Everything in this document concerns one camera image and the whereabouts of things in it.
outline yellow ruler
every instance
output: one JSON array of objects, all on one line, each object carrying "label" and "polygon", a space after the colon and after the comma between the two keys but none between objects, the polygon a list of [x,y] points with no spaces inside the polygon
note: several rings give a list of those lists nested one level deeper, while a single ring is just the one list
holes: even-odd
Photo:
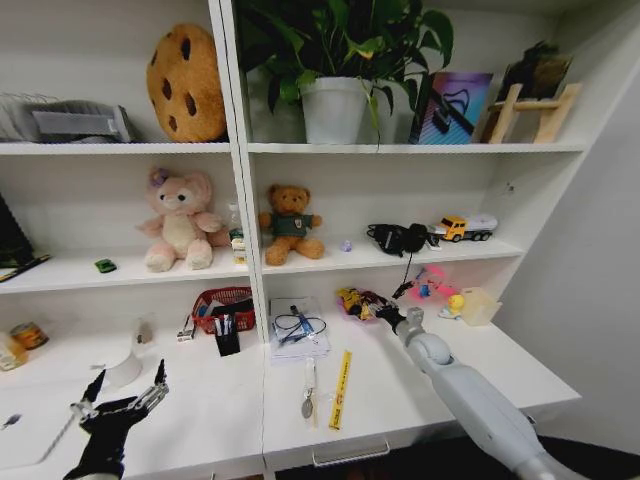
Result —
[{"label": "yellow ruler", "polygon": [[342,355],[342,367],[340,367],[340,376],[338,377],[338,386],[336,387],[336,398],[333,399],[333,408],[331,409],[331,417],[329,417],[329,428],[333,428],[334,430],[340,430],[340,424],[342,423],[344,394],[347,390],[350,366],[351,352],[345,350]]}]

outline red basket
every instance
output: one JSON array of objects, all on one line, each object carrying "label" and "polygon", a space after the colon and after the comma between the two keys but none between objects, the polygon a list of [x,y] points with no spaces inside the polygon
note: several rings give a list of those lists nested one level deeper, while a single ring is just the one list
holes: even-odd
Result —
[{"label": "red basket", "polygon": [[[207,290],[202,292],[196,299],[196,303],[193,304],[193,310],[191,312],[193,316],[193,322],[202,328],[206,333],[213,334],[214,327],[213,322],[216,318],[222,320],[224,315],[213,315],[211,317],[199,317],[197,312],[198,304],[206,303],[209,305],[212,300],[216,300],[223,305],[230,305],[242,300],[251,298],[250,287],[227,287],[227,288],[214,288],[213,290]],[[249,312],[236,312],[235,314],[236,328],[239,332],[244,330],[251,330],[256,325],[256,312],[252,309]]]}]

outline pink toy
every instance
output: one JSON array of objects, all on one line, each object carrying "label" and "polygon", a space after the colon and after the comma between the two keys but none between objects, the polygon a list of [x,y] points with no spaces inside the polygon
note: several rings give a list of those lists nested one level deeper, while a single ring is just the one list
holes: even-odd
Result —
[{"label": "pink toy", "polygon": [[211,182],[200,172],[172,176],[163,168],[149,172],[146,198],[159,214],[136,227],[151,238],[160,238],[144,259],[152,272],[166,272],[176,259],[186,259],[192,270],[207,268],[213,247],[229,245],[229,235],[219,215],[206,212]]},{"label": "pink toy", "polygon": [[450,297],[458,292],[458,289],[446,281],[446,274],[436,265],[422,267],[420,273],[413,281],[413,288],[409,294],[415,300],[426,300],[435,292],[445,297]]}]

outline bottle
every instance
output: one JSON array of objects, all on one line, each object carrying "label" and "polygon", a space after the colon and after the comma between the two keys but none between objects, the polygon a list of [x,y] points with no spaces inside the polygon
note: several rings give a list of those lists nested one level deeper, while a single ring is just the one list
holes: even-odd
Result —
[{"label": "bottle", "polygon": [[235,202],[230,203],[229,212],[229,238],[231,239],[231,249],[233,250],[233,263],[245,265],[247,263],[247,252],[238,204]]},{"label": "bottle", "polygon": [[0,332],[0,370],[5,372],[24,365],[29,358],[22,345],[4,332]]}]

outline drawer handle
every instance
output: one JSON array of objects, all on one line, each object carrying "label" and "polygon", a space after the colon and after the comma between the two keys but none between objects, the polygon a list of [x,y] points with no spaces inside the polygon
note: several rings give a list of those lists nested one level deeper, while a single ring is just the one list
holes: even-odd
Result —
[{"label": "drawer handle", "polygon": [[390,451],[391,447],[389,446],[389,442],[385,438],[384,449],[377,452],[363,453],[361,455],[354,455],[352,457],[342,457],[335,460],[319,462],[318,460],[316,460],[316,452],[312,450],[311,458],[313,459],[313,465],[315,467],[330,467],[331,465],[340,465],[341,463],[358,462],[360,460],[367,460],[369,458],[384,457],[385,455],[388,455]]}]

